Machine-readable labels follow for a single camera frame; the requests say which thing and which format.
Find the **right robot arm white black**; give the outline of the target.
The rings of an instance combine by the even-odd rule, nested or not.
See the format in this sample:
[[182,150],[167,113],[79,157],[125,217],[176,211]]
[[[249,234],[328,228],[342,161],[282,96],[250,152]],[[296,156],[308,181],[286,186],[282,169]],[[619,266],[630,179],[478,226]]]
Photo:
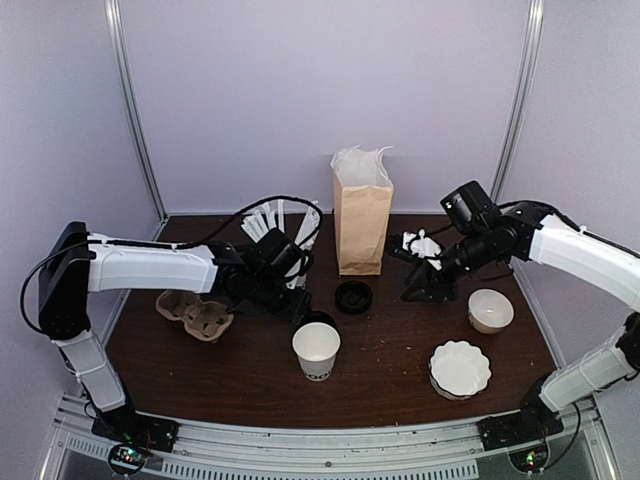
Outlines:
[[581,360],[555,370],[527,393],[512,430],[535,440],[551,416],[569,404],[639,373],[639,255],[578,226],[554,206],[520,200],[502,205],[472,180],[441,205],[459,242],[442,248],[432,233],[391,235],[386,252],[411,264],[404,301],[444,303],[455,299],[457,282],[491,262],[513,258],[571,274],[631,309],[621,332]]

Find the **white cup holding straws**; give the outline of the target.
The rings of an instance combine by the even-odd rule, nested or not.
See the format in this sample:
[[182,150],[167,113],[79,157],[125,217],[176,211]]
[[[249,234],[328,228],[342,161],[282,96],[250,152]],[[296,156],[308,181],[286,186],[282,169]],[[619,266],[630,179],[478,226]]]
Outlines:
[[289,289],[294,289],[297,287],[300,288],[304,288],[306,285],[306,276],[302,275],[302,276],[298,276],[296,278],[294,278],[293,280],[290,280],[289,282],[286,283],[286,286]]

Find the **white plastic bag liner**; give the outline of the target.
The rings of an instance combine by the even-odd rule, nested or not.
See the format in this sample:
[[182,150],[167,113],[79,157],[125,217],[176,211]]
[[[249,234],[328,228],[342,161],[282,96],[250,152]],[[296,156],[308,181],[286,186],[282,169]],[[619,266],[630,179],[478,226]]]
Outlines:
[[392,188],[393,182],[383,164],[384,153],[393,146],[362,150],[359,145],[337,151],[330,166],[343,187]]

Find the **left aluminium corner post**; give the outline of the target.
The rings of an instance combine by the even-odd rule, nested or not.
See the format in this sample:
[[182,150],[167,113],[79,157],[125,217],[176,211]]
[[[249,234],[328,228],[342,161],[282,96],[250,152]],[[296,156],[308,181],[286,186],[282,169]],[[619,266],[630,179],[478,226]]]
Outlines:
[[107,27],[118,70],[120,89],[124,101],[125,117],[132,138],[136,159],[140,166],[143,182],[153,205],[156,217],[159,222],[164,222],[168,219],[168,214],[151,164],[151,158],[136,99],[131,66],[127,52],[125,31],[122,22],[121,2],[117,0],[105,0],[104,7]]

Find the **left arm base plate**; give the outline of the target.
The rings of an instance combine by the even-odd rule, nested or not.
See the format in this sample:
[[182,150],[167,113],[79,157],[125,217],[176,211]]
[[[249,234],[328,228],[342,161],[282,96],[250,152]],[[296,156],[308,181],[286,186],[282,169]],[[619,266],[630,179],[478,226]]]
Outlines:
[[173,420],[138,413],[99,413],[91,432],[103,438],[136,446],[146,451],[171,453],[179,424]]

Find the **white round bowl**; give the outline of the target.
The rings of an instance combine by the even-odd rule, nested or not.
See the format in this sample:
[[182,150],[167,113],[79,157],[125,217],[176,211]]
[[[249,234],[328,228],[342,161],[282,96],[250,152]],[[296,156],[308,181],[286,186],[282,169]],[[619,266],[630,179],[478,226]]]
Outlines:
[[491,289],[479,289],[468,299],[470,325],[483,334],[497,334],[508,327],[515,316],[510,300]]

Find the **white scalloped dish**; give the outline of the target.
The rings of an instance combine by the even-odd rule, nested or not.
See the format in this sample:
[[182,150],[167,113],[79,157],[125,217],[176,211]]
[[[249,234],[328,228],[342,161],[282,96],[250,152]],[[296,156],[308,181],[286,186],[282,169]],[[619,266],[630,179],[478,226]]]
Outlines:
[[467,341],[438,345],[428,362],[435,391],[448,400],[466,400],[484,391],[492,377],[490,360]]

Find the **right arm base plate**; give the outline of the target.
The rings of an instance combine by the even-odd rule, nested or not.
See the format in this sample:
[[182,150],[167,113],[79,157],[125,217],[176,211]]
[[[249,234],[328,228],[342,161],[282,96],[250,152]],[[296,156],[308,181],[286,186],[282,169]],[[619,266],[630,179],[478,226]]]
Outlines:
[[542,441],[561,433],[564,426],[557,414],[533,409],[486,417],[476,424],[485,451]]

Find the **brown paper bag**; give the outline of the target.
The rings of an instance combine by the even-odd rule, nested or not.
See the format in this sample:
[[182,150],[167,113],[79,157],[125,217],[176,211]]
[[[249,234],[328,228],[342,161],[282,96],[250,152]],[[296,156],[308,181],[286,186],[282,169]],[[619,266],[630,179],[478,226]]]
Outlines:
[[341,276],[377,276],[394,189],[392,186],[348,187],[334,176],[334,224]]

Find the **cardboard cup carrier tray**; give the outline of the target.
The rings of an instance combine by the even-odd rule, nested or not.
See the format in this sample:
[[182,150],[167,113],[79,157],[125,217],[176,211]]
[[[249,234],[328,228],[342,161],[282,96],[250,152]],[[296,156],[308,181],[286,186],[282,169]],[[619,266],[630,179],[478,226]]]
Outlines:
[[165,290],[157,297],[155,308],[165,319],[181,322],[189,335],[206,343],[217,343],[234,321],[234,314],[224,304],[203,300],[188,291]]

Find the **aluminium front rail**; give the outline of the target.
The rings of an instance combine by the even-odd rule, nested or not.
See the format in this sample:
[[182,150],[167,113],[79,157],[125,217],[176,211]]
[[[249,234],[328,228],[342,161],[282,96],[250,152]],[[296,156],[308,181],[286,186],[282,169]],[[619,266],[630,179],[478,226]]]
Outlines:
[[270,429],[182,420],[173,449],[153,451],[136,479],[528,479],[525,460],[549,462],[539,479],[616,479],[592,400],[562,414],[543,441],[489,451],[477,419],[356,429]]

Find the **black plastic cup lid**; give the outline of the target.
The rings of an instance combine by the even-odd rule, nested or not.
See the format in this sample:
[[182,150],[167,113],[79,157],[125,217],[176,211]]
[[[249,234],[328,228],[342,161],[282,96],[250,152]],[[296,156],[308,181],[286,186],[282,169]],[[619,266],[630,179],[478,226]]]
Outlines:
[[337,325],[333,317],[324,311],[319,311],[319,310],[310,311],[307,315],[305,315],[302,318],[299,324],[299,327],[302,328],[303,326],[306,326],[312,323],[321,323],[321,324],[328,325],[333,329],[337,329]]

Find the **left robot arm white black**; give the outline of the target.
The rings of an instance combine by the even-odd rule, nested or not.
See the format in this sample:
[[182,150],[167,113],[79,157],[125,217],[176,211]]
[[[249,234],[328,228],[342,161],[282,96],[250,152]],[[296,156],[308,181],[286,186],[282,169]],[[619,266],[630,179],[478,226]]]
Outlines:
[[252,245],[202,240],[161,243],[91,234],[69,223],[48,257],[29,273],[38,280],[38,321],[89,393],[106,430],[133,444],[148,428],[133,405],[103,345],[94,336],[87,297],[109,290],[173,290],[249,303],[294,325],[312,313],[311,296],[289,282],[308,272],[310,252],[270,230]]

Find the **white paper coffee cup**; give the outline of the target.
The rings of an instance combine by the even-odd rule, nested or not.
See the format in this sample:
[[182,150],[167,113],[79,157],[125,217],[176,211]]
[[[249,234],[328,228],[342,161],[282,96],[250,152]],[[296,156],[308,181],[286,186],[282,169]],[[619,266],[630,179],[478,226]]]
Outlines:
[[325,323],[314,322],[300,327],[292,338],[292,348],[304,376],[313,382],[327,380],[341,347],[338,331]]

